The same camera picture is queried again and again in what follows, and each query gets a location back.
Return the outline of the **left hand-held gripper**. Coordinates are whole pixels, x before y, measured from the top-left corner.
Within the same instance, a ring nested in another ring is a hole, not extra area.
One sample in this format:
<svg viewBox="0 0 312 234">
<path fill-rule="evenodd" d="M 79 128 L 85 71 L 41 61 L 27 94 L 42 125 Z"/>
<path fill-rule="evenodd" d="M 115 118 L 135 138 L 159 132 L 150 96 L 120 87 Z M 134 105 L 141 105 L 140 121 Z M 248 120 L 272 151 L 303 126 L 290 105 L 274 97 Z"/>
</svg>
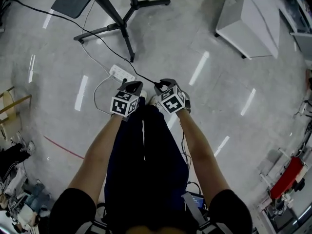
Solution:
<svg viewBox="0 0 312 234">
<path fill-rule="evenodd" d="M 117 94 L 112 97 L 110 112 L 123 117 L 127 121 L 130 115 L 137 109 L 139 96 L 143 89 L 143 82 L 130 81 L 123 83 Z"/>
</svg>

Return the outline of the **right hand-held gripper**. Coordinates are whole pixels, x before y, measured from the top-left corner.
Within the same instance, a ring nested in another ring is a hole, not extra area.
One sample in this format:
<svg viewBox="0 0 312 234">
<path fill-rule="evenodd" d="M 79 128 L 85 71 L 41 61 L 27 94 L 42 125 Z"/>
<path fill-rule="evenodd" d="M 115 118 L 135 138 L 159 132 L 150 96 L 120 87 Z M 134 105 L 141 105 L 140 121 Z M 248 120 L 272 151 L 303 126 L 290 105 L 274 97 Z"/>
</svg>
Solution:
<svg viewBox="0 0 312 234">
<path fill-rule="evenodd" d="M 160 104 L 168 114 L 174 114 L 181 109 L 191 112 L 190 98 L 187 93 L 182 91 L 177 82 L 171 78 L 164 78 L 160 83 L 168 89 L 163 92 L 162 86 L 155 85 L 154 91 L 159 96 Z"/>
</svg>

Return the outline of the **person's left forearm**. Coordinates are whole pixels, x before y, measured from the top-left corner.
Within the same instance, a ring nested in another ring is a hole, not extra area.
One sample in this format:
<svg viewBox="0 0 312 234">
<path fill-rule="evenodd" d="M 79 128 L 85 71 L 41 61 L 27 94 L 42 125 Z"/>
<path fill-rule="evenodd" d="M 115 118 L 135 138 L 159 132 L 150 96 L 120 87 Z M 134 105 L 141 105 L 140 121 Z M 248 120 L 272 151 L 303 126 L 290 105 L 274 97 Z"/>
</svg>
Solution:
<svg viewBox="0 0 312 234">
<path fill-rule="evenodd" d="M 97 203 L 106 178 L 108 163 L 122 116 L 112 115 L 87 150 L 81 167 L 69 184 L 69 188 L 85 192 Z"/>
</svg>

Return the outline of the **person's right forearm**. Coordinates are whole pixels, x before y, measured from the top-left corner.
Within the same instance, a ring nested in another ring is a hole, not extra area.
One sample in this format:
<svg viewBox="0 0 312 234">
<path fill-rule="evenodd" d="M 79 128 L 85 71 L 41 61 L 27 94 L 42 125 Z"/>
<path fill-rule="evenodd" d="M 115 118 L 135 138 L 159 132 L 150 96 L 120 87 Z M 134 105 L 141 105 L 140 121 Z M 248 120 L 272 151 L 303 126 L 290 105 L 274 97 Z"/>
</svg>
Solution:
<svg viewBox="0 0 312 234">
<path fill-rule="evenodd" d="M 230 187 L 226 182 L 208 140 L 186 109 L 178 111 L 182 130 L 193 160 L 195 174 L 207 202 Z"/>
</svg>

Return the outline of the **white power strip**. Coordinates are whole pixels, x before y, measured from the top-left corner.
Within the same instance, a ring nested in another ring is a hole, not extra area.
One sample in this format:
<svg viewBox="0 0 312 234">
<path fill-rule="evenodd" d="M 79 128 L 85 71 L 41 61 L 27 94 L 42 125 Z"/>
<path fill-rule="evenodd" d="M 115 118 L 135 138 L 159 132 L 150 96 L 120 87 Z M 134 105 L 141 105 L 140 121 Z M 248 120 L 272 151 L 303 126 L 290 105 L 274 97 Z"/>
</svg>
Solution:
<svg viewBox="0 0 312 234">
<path fill-rule="evenodd" d="M 123 82 L 124 80 L 126 80 L 126 82 L 131 82 L 135 81 L 136 79 L 135 76 L 131 75 L 129 72 L 125 71 L 115 64 L 111 67 L 109 74 L 120 82 Z"/>
</svg>

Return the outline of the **person's right white shoe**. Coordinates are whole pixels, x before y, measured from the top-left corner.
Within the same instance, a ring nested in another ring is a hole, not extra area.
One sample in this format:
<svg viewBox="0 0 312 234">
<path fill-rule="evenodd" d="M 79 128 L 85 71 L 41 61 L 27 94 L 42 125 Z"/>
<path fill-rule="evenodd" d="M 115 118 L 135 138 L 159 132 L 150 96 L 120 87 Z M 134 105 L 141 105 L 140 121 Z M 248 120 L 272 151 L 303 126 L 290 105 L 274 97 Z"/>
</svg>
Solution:
<svg viewBox="0 0 312 234">
<path fill-rule="evenodd" d="M 158 96 L 157 95 L 152 96 L 148 104 L 152 105 L 152 106 L 155 106 L 157 108 L 161 108 L 161 104 L 158 101 Z"/>
</svg>

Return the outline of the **person's legs in dark trousers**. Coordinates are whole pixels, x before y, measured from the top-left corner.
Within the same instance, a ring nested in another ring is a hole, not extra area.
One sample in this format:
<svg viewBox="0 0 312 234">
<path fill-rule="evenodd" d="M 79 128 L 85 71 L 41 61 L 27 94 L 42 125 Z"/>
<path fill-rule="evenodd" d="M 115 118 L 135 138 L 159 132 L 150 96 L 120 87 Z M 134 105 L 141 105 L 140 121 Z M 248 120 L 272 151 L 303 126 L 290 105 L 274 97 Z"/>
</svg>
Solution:
<svg viewBox="0 0 312 234">
<path fill-rule="evenodd" d="M 122 121 L 109 159 L 105 202 L 180 210 L 189 170 L 163 113 L 142 104 Z"/>
</svg>

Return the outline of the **black wheeled TV stand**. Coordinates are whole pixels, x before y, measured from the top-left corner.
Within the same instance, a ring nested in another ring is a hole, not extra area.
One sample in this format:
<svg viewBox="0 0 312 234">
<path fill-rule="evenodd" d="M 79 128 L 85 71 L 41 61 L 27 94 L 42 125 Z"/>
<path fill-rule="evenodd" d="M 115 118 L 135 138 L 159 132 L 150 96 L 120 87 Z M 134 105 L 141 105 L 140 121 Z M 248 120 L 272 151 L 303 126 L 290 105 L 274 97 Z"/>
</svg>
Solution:
<svg viewBox="0 0 312 234">
<path fill-rule="evenodd" d="M 114 8 L 114 6 L 112 5 L 112 3 L 109 0 L 94 0 L 109 16 L 111 19 L 113 19 L 114 23 L 113 24 L 109 24 L 106 27 L 103 28 L 99 28 L 97 30 L 94 31 L 86 31 L 86 33 L 78 35 L 76 37 L 74 37 L 75 41 L 80 42 L 81 44 L 84 43 L 84 39 L 90 36 L 97 36 L 97 34 L 100 33 L 104 33 L 104 32 L 108 32 L 108 31 L 114 31 L 114 30 L 120 30 L 129 54 L 130 54 L 130 62 L 134 62 L 135 59 L 135 54 L 133 52 L 130 40 L 129 40 L 129 35 L 127 32 L 127 22 L 128 20 L 131 18 L 132 14 L 139 10 L 140 8 L 144 8 L 144 7 L 151 7 L 151 6 L 157 6 L 157 5 L 166 5 L 168 6 L 171 3 L 171 0 L 130 0 L 130 9 L 129 11 L 126 13 L 126 15 L 124 17 L 121 17 L 119 15 L 119 13 L 117 12 L 117 10 Z"/>
</svg>

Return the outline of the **white rolling cabinet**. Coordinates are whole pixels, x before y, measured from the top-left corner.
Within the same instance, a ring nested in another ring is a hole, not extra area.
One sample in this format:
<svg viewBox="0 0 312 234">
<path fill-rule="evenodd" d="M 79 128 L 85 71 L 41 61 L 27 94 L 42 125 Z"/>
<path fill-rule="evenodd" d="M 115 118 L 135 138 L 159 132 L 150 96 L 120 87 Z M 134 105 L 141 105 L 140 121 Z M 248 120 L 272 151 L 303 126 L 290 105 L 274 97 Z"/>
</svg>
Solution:
<svg viewBox="0 0 312 234">
<path fill-rule="evenodd" d="M 280 15 L 274 0 L 225 0 L 215 35 L 242 58 L 278 57 Z"/>
</svg>

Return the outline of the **black TV stand shelf tray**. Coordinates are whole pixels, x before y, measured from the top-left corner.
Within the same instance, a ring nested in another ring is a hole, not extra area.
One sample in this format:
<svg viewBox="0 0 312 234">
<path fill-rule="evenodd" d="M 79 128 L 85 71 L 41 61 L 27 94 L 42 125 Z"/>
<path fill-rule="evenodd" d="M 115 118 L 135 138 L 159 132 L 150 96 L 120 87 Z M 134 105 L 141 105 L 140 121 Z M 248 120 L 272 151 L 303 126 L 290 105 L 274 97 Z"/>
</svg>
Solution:
<svg viewBox="0 0 312 234">
<path fill-rule="evenodd" d="M 91 0 L 56 0 L 51 9 L 72 19 L 78 18 Z"/>
</svg>

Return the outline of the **small black screen device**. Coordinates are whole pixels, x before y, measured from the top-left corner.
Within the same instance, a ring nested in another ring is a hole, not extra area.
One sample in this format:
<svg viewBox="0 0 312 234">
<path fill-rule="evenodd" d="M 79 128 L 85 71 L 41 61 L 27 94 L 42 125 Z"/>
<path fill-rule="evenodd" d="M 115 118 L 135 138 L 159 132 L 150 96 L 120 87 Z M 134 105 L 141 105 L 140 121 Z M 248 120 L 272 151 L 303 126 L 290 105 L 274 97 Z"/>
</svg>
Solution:
<svg viewBox="0 0 312 234">
<path fill-rule="evenodd" d="M 205 208 L 205 200 L 204 200 L 204 197 L 202 195 L 196 194 L 196 193 L 192 193 L 192 192 L 188 192 L 188 193 L 191 195 L 194 203 L 197 205 L 197 207 L 199 209 L 204 209 Z"/>
</svg>

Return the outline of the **wooden stool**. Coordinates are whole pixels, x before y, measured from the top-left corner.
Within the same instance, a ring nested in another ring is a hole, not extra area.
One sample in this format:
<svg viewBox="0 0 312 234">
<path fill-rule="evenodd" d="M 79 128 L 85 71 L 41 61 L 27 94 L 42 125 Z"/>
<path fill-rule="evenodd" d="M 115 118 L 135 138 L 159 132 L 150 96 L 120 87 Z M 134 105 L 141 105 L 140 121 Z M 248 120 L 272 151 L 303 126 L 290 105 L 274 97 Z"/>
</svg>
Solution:
<svg viewBox="0 0 312 234">
<path fill-rule="evenodd" d="M 16 111 L 16 106 L 24 102 L 25 100 L 31 99 L 32 95 L 27 95 L 22 97 L 16 101 L 14 101 L 10 91 L 14 90 L 14 86 L 5 90 L 0 94 L 0 99 L 3 101 L 3 108 L 0 110 L 0 115 L 6 113 L 7 117 L 4 119 L 0 119 L 0 125 L 9 121 L 13 121 L 17 118 L 18 113 Z"/>
</svg>

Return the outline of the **person's black top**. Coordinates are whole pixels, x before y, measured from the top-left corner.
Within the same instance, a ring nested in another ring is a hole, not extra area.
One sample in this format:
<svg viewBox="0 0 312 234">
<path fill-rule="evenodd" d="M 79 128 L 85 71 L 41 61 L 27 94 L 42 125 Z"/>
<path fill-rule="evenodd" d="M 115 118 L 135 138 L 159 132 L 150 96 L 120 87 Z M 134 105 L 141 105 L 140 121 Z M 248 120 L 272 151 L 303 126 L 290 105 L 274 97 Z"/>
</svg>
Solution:
<svg viewBox="0 0 312 234">
<path fill-rule="evenodd" d="M 113 204 L 107 208 L 107 225 L 113 234 L 125 234 L 132 227 L 143 226 L 151 231 L 171 227 L 187 234 L 195 234 L 198 224 L 184 209 L 171 210 L 162 205 L 132 205 L 125 208 Z M 209 205 L 213 224 L 221 224 L 233 234 L 252 234 L 253 222 L 245 203 L 232 191 L 223 190 Z M 79 189 L 66 189 L 55 202 L 49 220 L 49 234 L 76 234 L 83 224 L 95 220 L 94 201 Z"/>
</svg>

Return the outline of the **red fabric cover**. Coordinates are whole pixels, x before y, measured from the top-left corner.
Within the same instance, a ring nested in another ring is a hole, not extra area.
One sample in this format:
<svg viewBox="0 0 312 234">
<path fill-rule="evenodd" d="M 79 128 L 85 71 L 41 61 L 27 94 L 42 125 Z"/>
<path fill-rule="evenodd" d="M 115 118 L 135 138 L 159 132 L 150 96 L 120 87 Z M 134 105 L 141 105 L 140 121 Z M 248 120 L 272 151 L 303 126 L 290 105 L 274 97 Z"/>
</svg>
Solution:
<svg viewBox="0 0 312 234">
<path fill-rule="evenodd" d="M 280 198 L 293 184 L 299 183 L 307 172 L 305 163 L 299 157 L 292 157 L 284 173 L 270 189 L 270 198 Z"/>
</svg>

